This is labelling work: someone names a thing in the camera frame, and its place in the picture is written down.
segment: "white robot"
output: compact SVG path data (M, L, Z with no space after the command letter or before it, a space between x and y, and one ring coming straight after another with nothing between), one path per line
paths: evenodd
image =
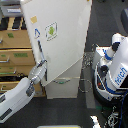
M112 46L96 47L92 69L95 96L116 104L128 89L128 37L117 33L112 37Z
M23 108L34 97L34 84L46 75L46 60L44 59L40 41L38 41L42 60L33 67L28 78L22 78L18 85L0 96L0 123L4 123L14 113Z

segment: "floor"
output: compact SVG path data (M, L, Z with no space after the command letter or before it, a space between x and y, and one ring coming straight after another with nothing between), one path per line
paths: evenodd
M121 11L127 6L127 0L106 0L104 3L93 0L85 48L87 54L92 55L92 44L110 46L114 33L127 36L120 21ZM91 81L91 66L86 66L81 71L81 79ZM33 98L4 124L0 124L0 128L36 128L41 125L79 125L82 128L92 128L91 115L98 117L103 128L106 120L101 113L101 105L93 96L90 82L86 80L80 81L80 88L87 92L79 90L77 99Z

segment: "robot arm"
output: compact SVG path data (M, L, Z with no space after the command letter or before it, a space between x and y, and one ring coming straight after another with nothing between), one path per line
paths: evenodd
M105 71L109 68L112 62L112 58L115 55L120 42L124 39L124 37L120 34L114 34L112 37L112 46L108 48L108 50L104 51L104 56L100 59L100 67L102 71Z
M4 123L14 113L23 108L34 97L34 84L46 75L46 61L44 58L30 71L28 78L21 79L18 85L0 96L0 123Z

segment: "white panel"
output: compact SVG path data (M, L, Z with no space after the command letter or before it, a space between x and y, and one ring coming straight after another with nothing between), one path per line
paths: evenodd
M48 61L48 81L75 64L84 53L92 0L32 0L22 5L36 62L40 61L37 41L41 41ZM46 27L57 23L57 36L47 41ZM35 29L40 37L35 39Z

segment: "wooden cabinet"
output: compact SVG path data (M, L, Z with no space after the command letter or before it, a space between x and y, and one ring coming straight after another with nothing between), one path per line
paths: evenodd
M15 18L9 18L7 30L0 31L0 80L4 77L27 77L35 66L35 60L27 30L21 30L23 18L18 30L12 30ZM19 81L1 81L0 94L13 89ZM45 96L44 88L39 84L34 85L35 96Z

